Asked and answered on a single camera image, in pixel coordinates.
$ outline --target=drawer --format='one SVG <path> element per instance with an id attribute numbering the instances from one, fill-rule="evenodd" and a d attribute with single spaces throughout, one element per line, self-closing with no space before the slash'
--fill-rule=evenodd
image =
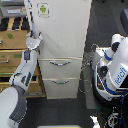
<path id="1" fill-rule="evenodd" d="M 2 92 L 4 89 L 6 89 L 10 86 L 11 85 L 9 82 L 0 82 L 0 92 Z M 28 91 L 25 93 L 25 96 L 29 96 L 31 93 L 33 93 L 34 95 L 42 94 L 38 76 L 36 77 L 36 79 L 34 81 L 31 81 Z"/>
<path id="2" fill-rule="evenodd" d="M 82 59 L 41 60 L 39 67 L 42 78 L 80 77 Z"/>
<path id="3" fill-rule="evenodd" d="M 55 33 L 55 31 L 53 31 L 51 33 L 52 37 L 50 37 L 50 35 L 48 33 L 47 34 L 45 33 L 45 35 L 43 35 L 44 40 L 40 44 L 41 52 L 38 55 L 38 58 L 40 58 L 40 59 L 60 58 L 61 59 L 61 58 L 70 58 L 70 57 L 83 57 L 85 41 L 86 41 L 86 33 L 85 32 L 83 32 L 83 33 L 78 32 L 76 34 L 76 36 L 71 35 L 67 39 L 67 37 L 65 37 L 65 38 L 63 37 L 63 34 L 61 34 L 61 35 L 59 34 L 59 36 L 58 36 L 58 34 L 56 34 L 55 37 L 53 37 L 53 35 L 54 35 L 53 33 Z"/>
<path id="4" fill-rule="evenodd" d="M 47 99 L 77 98 L 79 79 L 44 79 Z"/>
<path id="5" fill-rule="evenodd" d="M 0 31 L 0 49 L 25 49 L 26 30 L 20 31 Z"/>
<path id="6" fill-rule="evenodd" d="M 39 126 L 37 128 L 81 128 L 78 125 Z"/>
<path id="7" fill-rule="evenodd" d="M 16 71 L 17 67 L 0 67 L 0 77 L 11 76 Z M 39 75 L 38 66 L 34 71 L 34 76 Z"/>
<path id="8" fill-rule="evenodd" d="M 23 50 L 1 50 L 0 67 L 18 66 L 21 62 Z"/>

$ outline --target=label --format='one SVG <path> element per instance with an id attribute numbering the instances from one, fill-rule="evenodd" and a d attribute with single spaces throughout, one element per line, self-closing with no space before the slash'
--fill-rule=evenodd
<path id="1" fill-rule="evenodd" d="M 120 65 L 113 77 L 113 81 L 117 87 L 121 86 L 127 74 L 128 71 L 122 65 Z"/>
<path id="2" fill-rule="evenodd" d="M 6 58 L 6 56 L 5 55 L 1 55 L 1 58 Z"/>
<path id="3" fill-rule="evenodd" d="M 7 10 L 9 14 L 20 14 L 20 9 Z"/>
<path id="4" fill-rule="evenodd" d="M 9 70 L 12 70 L 13 68 L 8 68 Z"/>
<path id="5" fill-rule="evenodd" d="M 14 58 L 22 58 L 22 54 L 19 53 L 19 54 L 13 54 L 14 55 Z"/>
<path id="6" fill-rule="evenodd" d="M 49 17 L 49 5 L 47 3 L 37 4 L 39 17 Z"/>
<path id="7" fill-rule="evenodd" d="M 14 38 L 12 34 L 7 34 L 7 36 L 8 36 L 9 39 L 13 39 Z"/>

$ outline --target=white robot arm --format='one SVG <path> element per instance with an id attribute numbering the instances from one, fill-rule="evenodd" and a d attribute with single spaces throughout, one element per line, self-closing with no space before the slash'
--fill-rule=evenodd
<path id="1" fill-rule="evenodd" d="M 112 36 L 111 47 L 109 47 L 107 50 L 103 50 L 104 56 L 100 59 L 100 68 L 102 71 L 109 69 L 113 56 L 124 38 L 125 37 L 121 36 L 120 34 L 114 34 Z"/>
<path id="2" fill-rule="evenodd" d="M 27 110 L 24 93 L 29 88 L 37 64 L 37 50 L 43 39 L 42 35 L 36 39 L 29 35 L 26 39 L 29 50 L 22 53 L 21 63 L 9 81 L 11 87 L 0 94 L 0 128 L 18 128 Z"/>

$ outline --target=robot body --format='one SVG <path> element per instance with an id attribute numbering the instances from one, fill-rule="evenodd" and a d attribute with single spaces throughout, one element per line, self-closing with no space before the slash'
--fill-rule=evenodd
<path id="1" fill-rule="evenodd" d="M 18 93 L 13 87 L 4 90 L 0 95 L 0 127 L 17 128 L 17 123 L 10 118 L 17 106 Z"/>
<path id="2" fill-rule="evenodd" d="M 128 87 L 123 84 L 127 81 L 128 75 L 128 38 L 115 34 L 112 37 L 111 47 L 105 49 L 106 51 L 104 48 L 101 49 L 104 56 L 101 56 L 95 65 L 94 91 L 103 102 L 111 103 L 128 90 Z"/>

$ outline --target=black cable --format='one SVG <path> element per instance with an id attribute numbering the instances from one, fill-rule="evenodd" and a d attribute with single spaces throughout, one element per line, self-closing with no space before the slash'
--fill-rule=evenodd
<path id="1" fill-rule="evenodd" d="M 104 4 L 107 0 L 96 0 L 100 4 Z"/>

